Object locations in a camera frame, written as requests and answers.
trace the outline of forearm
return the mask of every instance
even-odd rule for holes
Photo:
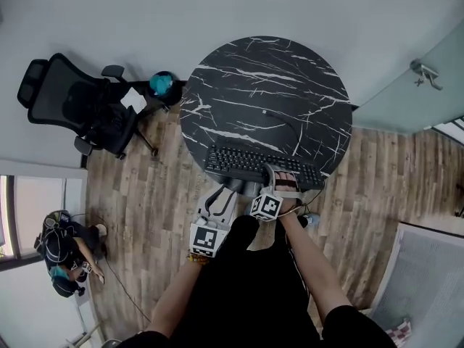
[[[307,235],[294,213],[281,222],[289,238],[299,272],[318,306],[321,320],[339,305],[351,305],[340,287],[338,276],[322,251]]]
[[[202,266],[196,262],[186,262],[181,267],[154,308],[152,323],[147,330],[158,331],[167,337],[171,336],[185,314],[201,269]]]
[[[67,275],[70,278],[70,281],[76,281],[79,278],[81,273],[82,273],[82,267],[77,267],[73,270],[69,270],[67,272]]]

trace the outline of shoe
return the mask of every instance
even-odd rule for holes
[[[104,237],[108,234],[107,227],[105,227],[103,224],[97,224],[95,226],[99,229],[99,237]]]
[[[302,215],[301,217],[298,217],[298,220],[301,223],[302,220],[300,220],[300,218],[306,220],[306,225],[311,225],[311,226],[314,226],[314,227],[319,225],[319,222],[320,222],[320,215],[315,214],[314,212],[308,212],[307,214]]]

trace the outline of black marble table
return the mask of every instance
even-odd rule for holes
[[[188,150],[204,167],[217,137],[304,157],[329,176],[349,145],[352,110],[334,69],[311,49],[285,38],[253,36],[208,55],[181,101]],[[257,184],[212,175],[248,196]]]

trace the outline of white paper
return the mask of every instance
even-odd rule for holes
[[[132,106],[136,113],[140,113],[146,107],[146,100],[134,88],[130,88],[128,93],[121,99],[121,103],[125,108]]]

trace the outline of sleeve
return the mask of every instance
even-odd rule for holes
[[[156,331],[143,331],[123,341],[118,348],[166,348],[169,347],[169,339]]]
[[[322,337],[326,347],[396,348],[379,325],[348,305],[329,312]]]

